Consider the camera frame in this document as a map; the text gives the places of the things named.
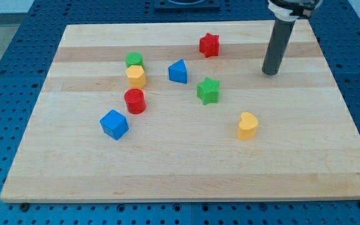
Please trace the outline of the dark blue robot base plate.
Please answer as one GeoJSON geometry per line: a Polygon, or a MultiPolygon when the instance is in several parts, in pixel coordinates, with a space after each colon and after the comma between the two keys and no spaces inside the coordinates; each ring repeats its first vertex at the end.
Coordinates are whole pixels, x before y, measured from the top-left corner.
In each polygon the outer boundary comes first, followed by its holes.
{"type": "Polygon", "coordinates": [[[154,0],[154,10],[163,11],[192,11],[192,10],[219,10],[221,0],[154,0]]]}

